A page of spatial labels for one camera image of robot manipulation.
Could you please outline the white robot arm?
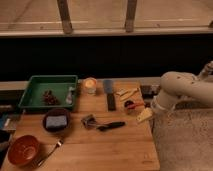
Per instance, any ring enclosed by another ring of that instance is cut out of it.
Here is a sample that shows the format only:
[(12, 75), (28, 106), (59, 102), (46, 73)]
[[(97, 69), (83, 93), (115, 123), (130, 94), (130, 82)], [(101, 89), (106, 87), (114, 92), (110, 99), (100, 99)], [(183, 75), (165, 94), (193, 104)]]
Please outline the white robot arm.
[(159, 93), (153, 97), (150, 106), (137, 116), (136, 121), (142, 123), (156, 114), (168, 113), (185, 97), (213, 107), (213, 83), (206, 81), (211, 73), (213, 61), (207, 63), (198, 75), (174, 71), (164, 73), (160, 79)]

